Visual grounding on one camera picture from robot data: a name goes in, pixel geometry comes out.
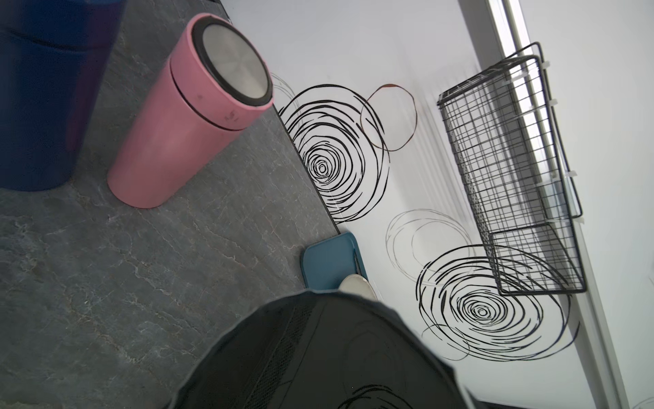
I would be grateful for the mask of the white thermos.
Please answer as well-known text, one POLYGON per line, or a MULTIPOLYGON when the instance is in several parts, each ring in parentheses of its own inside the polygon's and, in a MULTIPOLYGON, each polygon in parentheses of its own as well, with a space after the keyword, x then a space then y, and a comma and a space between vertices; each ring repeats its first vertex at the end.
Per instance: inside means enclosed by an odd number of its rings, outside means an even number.
POLYGON ((381 303, 305 291, 224 333, 171 408, 475 408, 454 370, 381 303))

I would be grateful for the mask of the pink thermos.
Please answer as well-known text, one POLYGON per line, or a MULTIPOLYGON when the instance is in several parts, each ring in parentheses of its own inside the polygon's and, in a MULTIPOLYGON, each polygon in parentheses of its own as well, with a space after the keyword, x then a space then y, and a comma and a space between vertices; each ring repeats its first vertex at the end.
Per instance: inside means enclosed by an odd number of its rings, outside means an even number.
POLYGON ((194 16, 107 174, 129 206, 161 206, 274 103, 265 61, 232 24, 194 16))

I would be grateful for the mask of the blue thermos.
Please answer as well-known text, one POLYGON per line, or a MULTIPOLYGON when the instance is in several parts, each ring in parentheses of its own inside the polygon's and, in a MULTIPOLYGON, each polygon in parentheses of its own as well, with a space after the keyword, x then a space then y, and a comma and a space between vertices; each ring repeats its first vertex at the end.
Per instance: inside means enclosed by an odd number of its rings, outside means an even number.
POLYGON ((72 176, 124 1, 1 3, 1 186, 59 187, 72 176))

